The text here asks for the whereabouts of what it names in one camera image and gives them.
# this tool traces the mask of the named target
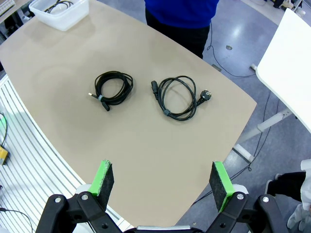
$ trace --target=blue shirt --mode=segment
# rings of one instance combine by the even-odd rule
[[[203,28],[216,14],[219,0],[145,0],[160,23],[179,28]]]

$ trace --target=white desk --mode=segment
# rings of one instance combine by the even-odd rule
[[[252,161],[253,156],[243,151],[239,143],[263,132],[292,113],[311,132],[310,54],[311,27],[287,9],[256,74],[288,109],[240,136],[234,149],[249,161]]]

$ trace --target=white lab coat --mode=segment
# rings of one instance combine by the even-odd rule
[[[303,160],[300,167],[302,171],[306,171],[306,179],[300,189],[302,203],[296,207],[294,213],[288,219],[287,227],[291,229],[299,222],[300,231],[310,232],[311,214],[309,208],[311,206],[311,159]]]

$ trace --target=white table leg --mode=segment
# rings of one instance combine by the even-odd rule
[[[262,122],[261,124],[258,124],[257,127],[250,130],[249,132],[241,134],[239,137],[237,143],[234,145],[233,149],[238,152],[241,156],[243,156],[247,161],[250,163],[254,160],[254,156],[251,155],[247,150],[245,150],[240,143],[246,141],[247,139],[264,132],[269,127],[273,126],[274,124],[278,123],[279,121],[285,119],[286,117],[293,114],[291,110],[288,108],[275,114],[271,118],[267,119],[266,121]]]

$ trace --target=table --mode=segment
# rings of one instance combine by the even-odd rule
[[[277,28],[271,43],[260,61],[256,74],[286,106],[287,109],[243,133],[234,146],[250,162],[254,157],[240,143],[263,132],[292,113],[311,132],[311,79],[309,56],[311,53],[311,27],[290,9]]]
[[[256,106],[182,46],[94,0],[89,15],[67,32],[34,17],[0,46],[0,59],[36,123],[85,182],[92,182],[101,160],[112,162],[109,205],[135,226],[174,225],[208,183],[212,161],[226,158]],[[133,76],[134,88],[106,112],[88,92],[110,70]],[[213,94],[186,122],[166,117],[151,90],[152,80],[178,75],[195,80],[197,96],[204,89]],[[111,89],[116,85],[111,82]],[[167,93],[167,106],[185,107],[185,93],[186,100]]]
[[[0,17],[0,23],[2,23],[6,18],[8,18],[11,14],[17,11],[20,7],[26,4],[29,0],[14,0],[15,6],[13,6],[10,10],[8,10],[4,15]]]

